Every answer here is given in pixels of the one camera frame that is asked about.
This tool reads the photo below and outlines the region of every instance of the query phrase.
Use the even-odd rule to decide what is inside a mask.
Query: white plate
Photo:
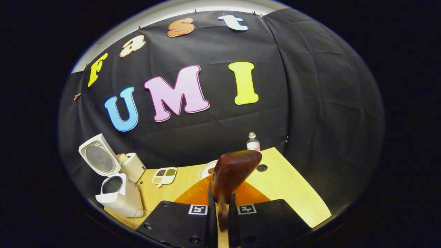
[[[210,174],[208,174],[208,170],[211,168],[214,168],[216,166],[217,160],[211,161],[210,163],[204,165],[202,167],[201,171],[199,172],[199,179],[202,180],[206,177],[208,177]]]
[[[160,170],[162,170],[162,169],[165,170],[164,175],[163,175],[163,176],[157,176],[156,174],[157,174]],[[175,170],[175,174],[172,175],[172,176],[166,176],[167,171],[168,171],[169,169],[174,169],[174,170]],[[158,185],[158,188],[160,188],[163,184],[171,184],[171,183],[173,182],[173,180],[175,179],[175,176],[176,176],[177,173],[178,173],[178,169],[177,169],[176,167],[160,168],[160,169],[158,169],[158,170],[155,172],[154,176],[152,177],[152,183],[157,184],[157,185]],[[153,181],[153,180],[155,179],[155,177],[161,178],[161,182],[159,182],[159,183],[155,183],[155,182]]]

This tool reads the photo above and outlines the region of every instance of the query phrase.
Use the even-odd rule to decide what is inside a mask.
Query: open lid
[[[102,134],[90,138],[78,148],[87,164],[99,175],[111,177],[121,169],[115,153]]]

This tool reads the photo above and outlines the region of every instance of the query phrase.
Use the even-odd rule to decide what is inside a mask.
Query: orange letter
[[[144,35],[138,35],[135,38],[127,41],[127,43],[123,45],[123,50],[120,52],[120,57],[123,58],[129,55],[132,51],[140,49],[145,43]]]
[[[193,22],[192,18],[185,18],[172,22],[168,26],[168,29],[170,31],[167,32],[167,35],[169,37],[176,37],[184,34],[189,34],[191,31],[194,30],[194,25],[191,24],[192,22]]]

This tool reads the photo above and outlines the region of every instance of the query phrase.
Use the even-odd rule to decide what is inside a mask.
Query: plate
[[[178,169],[176,167],[160,168],[153,175],[152,183],[157,184],[158,188],[160,188],[163,184],[171,184],[175,179],[177,172]]]
[[[211,168],[214,168],[216,166],[216,163],[217,163],[217,159],[204,165],[204,167],[202,167],[201,171],[199,172],[199,179],[202,180],[202,179],[208,177],[210,175],[210,174],[208,174],[208,170]]]

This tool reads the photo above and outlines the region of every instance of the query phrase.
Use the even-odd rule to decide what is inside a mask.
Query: yellow letter
[[[236,75],[237,97],[234,102],[237,105],[257,102],[259,96],[254,93],[251,70],[254,65],[250,62],[235,62],[228,65],[228,68]]]
[[[98,76],[97,72],[101,70],[101,67],[103,66],[103,60],[107,58],[107,53],[105,53],[101,58],[99,58],[95,63],[90,67],[90,79],[89,84],[87,84],[87,87],[90,87],[92,83],[94,83]]]

